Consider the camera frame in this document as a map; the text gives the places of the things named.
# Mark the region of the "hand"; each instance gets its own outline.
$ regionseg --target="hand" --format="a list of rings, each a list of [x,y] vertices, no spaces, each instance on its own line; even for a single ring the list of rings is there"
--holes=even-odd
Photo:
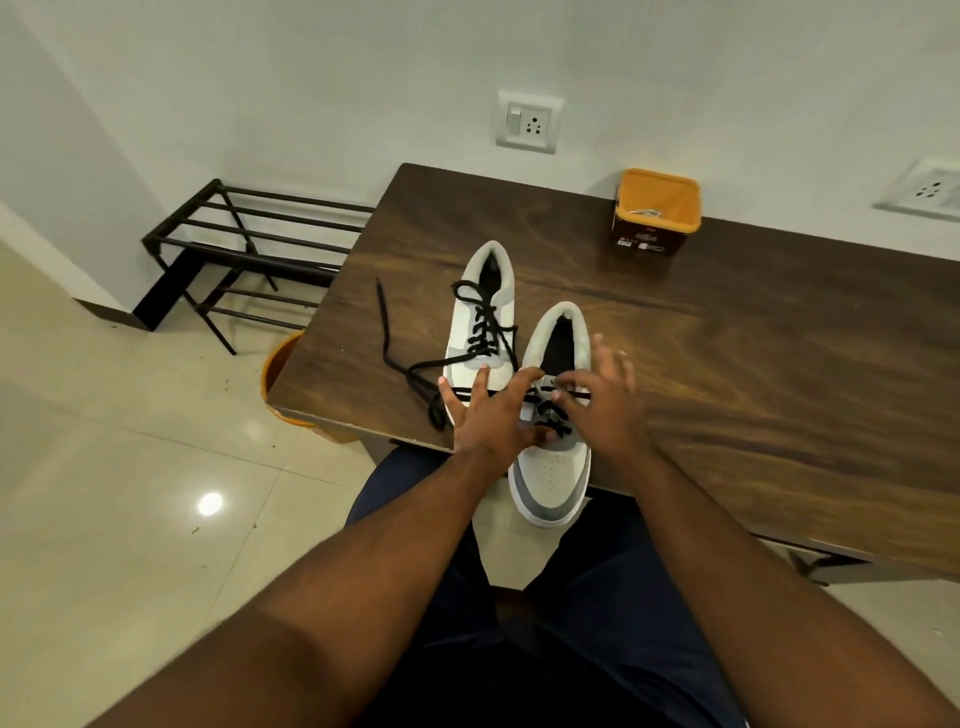
[[[520,420],[523,397],[542,376],[543,371],[536,367],[521,369],[502,391],[491,397],[487,391],[490,367],[485,365],[473,381],[469,407],[457,399],[450,382],[441,376],[437,384],[453,418],[454,454],[486,453],[500,476],[525,449],[556,440],[557,433],[550,427],[534,426]]]
[[[589,389],[589,404],[580,404],[563,389],[554,390],[553,401],[563,408],[590,448],[615,465],[654,456],[634,365],[627,354],[614,353],[598,333],[593,337],[592,361],[593,372],[577,370],[557,377],[558,387]]]

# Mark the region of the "tile floor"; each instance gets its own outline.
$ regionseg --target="tile floor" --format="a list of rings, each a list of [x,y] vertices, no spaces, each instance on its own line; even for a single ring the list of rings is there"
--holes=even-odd
[[[260,366],[285,332],[220,323],[238,356],[183,306],[155,333],[112,326],[0,245],[0,724],[84,724],[343,523],[370,458],[264,408]],[[222,505],[204,516],[207,494]],[[503,586],[561,535],[502,482],[474,523]],[[960,585],[831,590],[960,702]]]

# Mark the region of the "person's left hand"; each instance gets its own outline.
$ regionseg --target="person's left hand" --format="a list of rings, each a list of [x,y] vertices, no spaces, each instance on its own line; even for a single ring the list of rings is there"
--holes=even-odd
[[[514,374],[502,391],[493,397],[487,391],[490,367],[477,372],[467,407],[453,394],[450,382],[437,381],[441,397],[453,418],[453,452],[486,452],[504,474],[516,457],[533,445],[557,439],[557,433],[544,425],[530,425],[520,419],[520,406],[530,386],[543,376],[543,370],[527,367]]]

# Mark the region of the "person's left arm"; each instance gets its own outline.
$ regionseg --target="person's left arm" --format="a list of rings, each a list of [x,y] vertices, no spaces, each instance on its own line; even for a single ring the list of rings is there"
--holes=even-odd
[[[333,726],[357,718],[390,676],[480,498],[553,433],[519,421],[543,376],[464,407],[441,378],[454,452],[435,473],[315,546],[276,581],[91,726]]]

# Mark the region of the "shoe insole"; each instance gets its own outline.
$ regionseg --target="shoe insole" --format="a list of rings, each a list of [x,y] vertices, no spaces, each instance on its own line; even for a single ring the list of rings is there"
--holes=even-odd
[[[491,296],[500,290],[500,266],[496,264],[496,256],[488,255],[484,261],[483,268],[480,269],[480,287]]]
[[[550,333],[550,340],[543,352],[540,364],[545,374],[556,376],[574,369],[573,363],[573,322],[566,316],[557,319]]]

